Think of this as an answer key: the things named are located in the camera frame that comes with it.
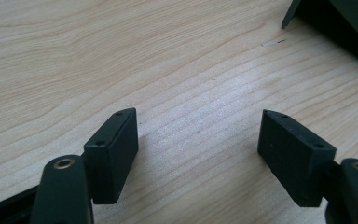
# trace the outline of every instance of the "black plastic bracket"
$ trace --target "black plastic bracket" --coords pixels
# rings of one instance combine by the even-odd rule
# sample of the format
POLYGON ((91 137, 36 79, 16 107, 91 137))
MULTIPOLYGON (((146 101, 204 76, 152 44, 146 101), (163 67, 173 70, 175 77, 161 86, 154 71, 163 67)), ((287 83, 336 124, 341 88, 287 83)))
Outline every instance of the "black plastic bracket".
POLYGON ((282 113, 264 110, 257 151, 302 207, 329 202, 329 224, 358 223, 358 160, 333 161, 336 149, 282 113))
POLYGON ((93 223, 94 203, 116 203, 138 152, 135 108, 118 111, 82 156, 50 161, 39 186, 0 202, 0 223, 93 223))
POLYGON ((293 0, 282 22, 298 16, 358 58, 358 0, 293 0))

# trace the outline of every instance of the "light wooden surface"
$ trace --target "light wooden surface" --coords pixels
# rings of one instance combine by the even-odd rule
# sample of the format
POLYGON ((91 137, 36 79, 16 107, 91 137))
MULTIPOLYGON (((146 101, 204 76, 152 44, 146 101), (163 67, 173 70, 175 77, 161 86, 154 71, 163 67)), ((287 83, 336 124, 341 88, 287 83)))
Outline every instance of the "light wooden surface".
POLYGON ((358 158, 358 60, 290 0, 0 0, 0 201, 138 111, 140 150, 96 223, 324 223, 256 153, 264 108, 358 158))

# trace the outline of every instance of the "wooden table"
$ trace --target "wooden table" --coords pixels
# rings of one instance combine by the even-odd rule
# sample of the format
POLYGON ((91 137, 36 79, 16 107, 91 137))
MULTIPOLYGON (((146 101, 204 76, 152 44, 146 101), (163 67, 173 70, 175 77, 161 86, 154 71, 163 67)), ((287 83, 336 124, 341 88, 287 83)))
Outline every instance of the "wooden table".
POLYGON ((136 107, 140 150, 96 223, 324 223, 256 153, 263 109, 358 158, 358 60, 290 0, 0 0, 0 201, 136 107))

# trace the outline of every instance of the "wood grain surface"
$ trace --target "wood grain surface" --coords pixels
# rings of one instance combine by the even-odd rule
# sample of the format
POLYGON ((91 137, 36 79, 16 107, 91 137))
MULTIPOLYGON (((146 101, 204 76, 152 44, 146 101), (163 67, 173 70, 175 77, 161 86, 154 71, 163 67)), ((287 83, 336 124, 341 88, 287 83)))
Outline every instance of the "wood grain surface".
POLYGON ((358 158, 358 60, 290 0, 0 0, 0 201, 114 112, 140 150, 96 223, 325 223, 256 153, 263 109, 358 158))

